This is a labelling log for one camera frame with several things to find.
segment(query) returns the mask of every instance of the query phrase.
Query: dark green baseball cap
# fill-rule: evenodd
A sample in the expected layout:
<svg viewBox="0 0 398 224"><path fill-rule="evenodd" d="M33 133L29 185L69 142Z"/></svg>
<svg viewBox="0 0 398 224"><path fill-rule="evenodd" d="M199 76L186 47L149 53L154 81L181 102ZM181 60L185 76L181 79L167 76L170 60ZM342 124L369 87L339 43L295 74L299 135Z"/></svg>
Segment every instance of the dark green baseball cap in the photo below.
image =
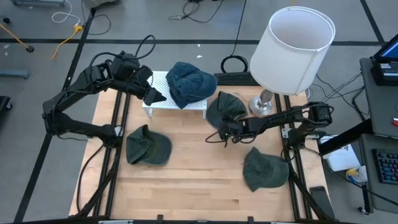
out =
<svg viewBox="0 0 398 224"><path fill-rule="evenodd" d="M280 157L260 153L253 147L244 159L243 177L252 192L259 187L276 188L286 183L289 167Z"/></svg>
<svg viewBox="0 0 398 224"><path fill-rule="evenodd" d="M239 119L248 115L244 103L236 96L220 91L218 97L211 102L206 111L206 120L218 129L223 124L221 116Z"/></svg>
<svg viewBox="0 0 398 224"><path fill-rule="evenodd" d="M171 140L160 133L149 131L145 124L126 139L126 159L130 164L143 162L162 166L169 161L172 152Z"/></svg>

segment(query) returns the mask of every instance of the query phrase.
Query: gray floor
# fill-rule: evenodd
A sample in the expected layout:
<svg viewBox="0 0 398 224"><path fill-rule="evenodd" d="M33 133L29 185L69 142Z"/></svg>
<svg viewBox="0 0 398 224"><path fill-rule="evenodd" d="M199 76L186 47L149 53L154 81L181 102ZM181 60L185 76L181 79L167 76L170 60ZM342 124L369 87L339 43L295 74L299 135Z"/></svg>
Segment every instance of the gray floor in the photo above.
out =
<svg viewBox="0 0 398 224"><path fill-rule="evenodd" d="M81 17L80 0L70 0L73 13ZM366 0L385 40L392 38L398 27L390 21L396 20L398 2L393 0ZM242 23L241 40L258 40L264 31L270 16L278 9L289 6L290 0L249 0ZM184 0L122 1L121 4L100 9L97 14L105 13L112 20L112 28L105 35L89 36L89 39L141 39L154 34L158 39L225 39L236 37L242 0L226 0L214 19L207 24L197 24L190 20L168 21L172 15L181 14ZM197 12L197 18L208 18L216 9L217 2L205 0ZM359 0L297 0L296 5L318 9L330 16L336 25L338 41L377 41L372 27ZM0 2L0 15L11 18L10 30L21 38L64 39L73 32L74 18L62 24L54 24L51 15L57 11L68 11L54 5L24 4L21 7L9 1ZM107 27L107 21L98 18L93 22L91 32L100 32ZM0 30L0 39L9 36ZM0 95L12 97L13 110L2 122L0 129L0 223L14 219L26 184L32 172L34 162L44 138L45 129L41 119L42 103L59 92L65 81L77 44L65 44L55 60L45 60L27 53L19 44L0 44L0 68L18 68L30 71L28 80L0 78ZM55 44L32 44L36 52L52 55ZM88 66L92 56L98 52L110 51L135 52L136 45L86 44L77 65L75 77ZM236 54L250 58L255 45L239 45ZM222 58L229 55L233 45L196 44L157 45L154 52L141 60L141 64L153 70L169 70L177 61L190 62L202 70L220 72ZM332 46L326 55L319 76L334 87L348 81L359 73L361 57L369 57L379 47ZM235 62L227 62L227 70L238 71L242 67ZM326 93L331 90L319 80ZM345 93L363 85L359 78L341 92ZM312 86L310 100L321 100L323 93ZM359 116L341 98L328 101L336 108L333 124L326 128L332 134L358 124ZM368 111L364 93L358 98L363 112ZM96 105L96 96L88 96L68 109L67 113L75 119L91 121ZM84 142L61 141L54 138L47 154L39 181L30 201L25 221L66 217L72 202L80 168ZM346 222L394 223L398 215L376 211L365 216L356 211L362 206L362 194L333 174L326 173L331 202L336 217Z"/></svg>

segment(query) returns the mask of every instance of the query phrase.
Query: baseball cap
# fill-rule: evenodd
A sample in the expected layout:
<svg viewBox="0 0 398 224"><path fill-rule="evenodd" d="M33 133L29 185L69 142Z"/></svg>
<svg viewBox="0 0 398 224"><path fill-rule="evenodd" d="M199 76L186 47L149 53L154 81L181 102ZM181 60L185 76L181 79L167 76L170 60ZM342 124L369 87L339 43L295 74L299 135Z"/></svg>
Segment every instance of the baseball cap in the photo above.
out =
<svg viewBox="0 0 398 224"><path fill-rule="evenodd" d="M126 139L126 159L130 164L143 162L165 165L171 152L171 140L163 134L149 131L147 124L136 129Z"/></svg>
<svg viewBox="0 0 398 224"><path fill-rule="evenodd" d="M253 147L244 159L243 177L252 192L259 187L276 188L286 183L289 167L280 157L260 153Z"/></svg>
<svg viewBox="0 0 398 224"><path fill-rule="evenodd" d="M182 109L189 103L204 100L214 94L217 79L190 63L177 62L166 75L170 95Z"/></svg>
<svg viewBox="0 0 398 224"><path fill-rule="evenodd" d="M222 117L236 120L248 115L244 103L236 96L220 91L206 111L206 120L218 129L223 124Z"/></svg>

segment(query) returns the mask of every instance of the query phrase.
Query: paper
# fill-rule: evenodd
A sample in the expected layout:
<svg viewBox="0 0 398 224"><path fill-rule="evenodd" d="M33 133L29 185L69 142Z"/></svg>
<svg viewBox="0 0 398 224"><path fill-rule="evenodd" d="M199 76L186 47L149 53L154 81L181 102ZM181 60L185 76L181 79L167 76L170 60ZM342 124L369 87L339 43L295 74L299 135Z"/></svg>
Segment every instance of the paper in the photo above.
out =
<svg viewBox="0 0 398 224"><path fill-rule="evenodd" d="M320 142L324 143L333 137L335 136L324 136ZM347 170L361 166L350 144L324 155L323 158L328 162L329 167L333 171Z"/></svg>

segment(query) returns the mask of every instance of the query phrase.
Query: laptop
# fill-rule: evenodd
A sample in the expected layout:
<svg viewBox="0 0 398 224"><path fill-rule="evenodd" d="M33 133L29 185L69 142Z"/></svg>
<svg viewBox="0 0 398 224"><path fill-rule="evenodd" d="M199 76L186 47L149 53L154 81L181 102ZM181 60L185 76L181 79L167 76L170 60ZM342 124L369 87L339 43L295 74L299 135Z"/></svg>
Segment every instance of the laptop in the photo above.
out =
<svg viewBox="0 0 398 224"><path fill-rule="evenodd" d="M373 59L374 80L381 86L398 86L398 34L382 47Z"/></svg>

